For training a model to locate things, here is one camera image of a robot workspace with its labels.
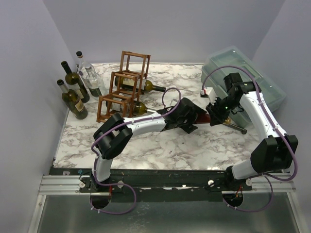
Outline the clear bottle dark label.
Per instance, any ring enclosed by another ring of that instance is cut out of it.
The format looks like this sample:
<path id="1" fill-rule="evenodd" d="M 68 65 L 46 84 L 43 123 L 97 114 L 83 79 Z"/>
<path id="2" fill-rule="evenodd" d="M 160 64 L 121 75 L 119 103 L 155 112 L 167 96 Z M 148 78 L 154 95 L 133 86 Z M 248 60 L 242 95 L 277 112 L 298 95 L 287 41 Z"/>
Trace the clear bottle dark label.
<path id="1" fill-rule="evenodd" d="M 100 75 L 95 71 L 95 69 L 91 65 L 85 66 L 85 70 L 86 70 L 85 81 L 87 87 L 90 90 L 91 95 L 95 98 L 102 96 L 104 92 L 104 83 Z"/>

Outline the clear wine bottle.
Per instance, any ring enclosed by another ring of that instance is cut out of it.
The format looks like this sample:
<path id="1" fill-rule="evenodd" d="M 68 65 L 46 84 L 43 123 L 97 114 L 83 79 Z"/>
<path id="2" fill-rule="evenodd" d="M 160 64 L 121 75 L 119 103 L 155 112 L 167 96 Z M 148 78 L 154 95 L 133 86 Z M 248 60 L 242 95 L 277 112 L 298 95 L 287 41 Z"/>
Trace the clear wine bottle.
<path id="1" fill-rule="evenodd" d="M 82 78 L 82 80 L 85 81 L 86 75 L 84 74 L 83 69 L 94 70 L 94 66 L 84 59 L 84 56 L 83 56 L 81 51 L 77 51 L 76 55 L 77 55 L 78 60 L 79 60 L 79 65 L 77 68 L 77 74 L 79 74 L 80 77 Z"/>

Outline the green bottle white label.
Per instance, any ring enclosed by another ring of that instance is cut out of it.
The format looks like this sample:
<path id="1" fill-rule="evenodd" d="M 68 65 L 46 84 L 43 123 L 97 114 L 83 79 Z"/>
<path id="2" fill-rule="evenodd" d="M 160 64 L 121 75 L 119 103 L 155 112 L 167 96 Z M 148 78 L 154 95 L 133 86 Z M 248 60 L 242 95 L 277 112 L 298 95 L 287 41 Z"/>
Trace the green bottle white label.
<path id="1" fill-rule="evenodd" d="M 65 80 L 69 88 L 77 93 L 83 103 L 87 103 L 90 100 L 90 96 L 80 76 L 71 70 L 67 61 L 62 61 L 61 66 L 66 73 Z"/>

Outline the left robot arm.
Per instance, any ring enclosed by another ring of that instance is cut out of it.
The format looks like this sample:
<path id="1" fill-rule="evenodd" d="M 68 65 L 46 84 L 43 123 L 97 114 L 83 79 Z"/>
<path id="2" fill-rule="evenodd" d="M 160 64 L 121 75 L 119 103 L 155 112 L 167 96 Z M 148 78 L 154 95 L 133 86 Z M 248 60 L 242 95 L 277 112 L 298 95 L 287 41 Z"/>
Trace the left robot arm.
<path id="1" fill-rule="evenodd" d="M 156 110 L 148 116 L 121 117 L 113 114 L 93 135 L 91 150 L 96 153 L 91 186 L 98 192 L 107 188 L 112 161 L 119 156 L 131 138 L 146 133 L 164 132 L 181 128 L 186 133 L 198 124 L 209 124 L 210 115 L 188 98 L 182 98 L 173 107 Z"/>

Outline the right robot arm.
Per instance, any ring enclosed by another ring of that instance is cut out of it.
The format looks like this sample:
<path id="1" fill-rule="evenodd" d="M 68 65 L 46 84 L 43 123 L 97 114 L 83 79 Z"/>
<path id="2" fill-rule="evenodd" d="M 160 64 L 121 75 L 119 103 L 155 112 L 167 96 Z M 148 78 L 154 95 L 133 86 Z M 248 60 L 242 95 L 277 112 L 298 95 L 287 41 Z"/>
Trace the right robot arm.
<path id="1" fill-rule="evenodd" d="M 240 107 L 249 115 L 259 137 L 259 144 L 250 158 L 229 168 L 231 174 L 223 179 L 227 189 L 235 190 L 242 179 L 288 169 L 295 163 L 298 139 L 277 123 L 255 81 L 243 82 L 239 73 L 230 73 L 224 77 L 224 83 L 228 93 L 224 99 L 217 97 L 212 87 L 200 91 L 201 97 L 209 99 L 206 110 L 210 125 L 223 124 L 230 112 Z"/>

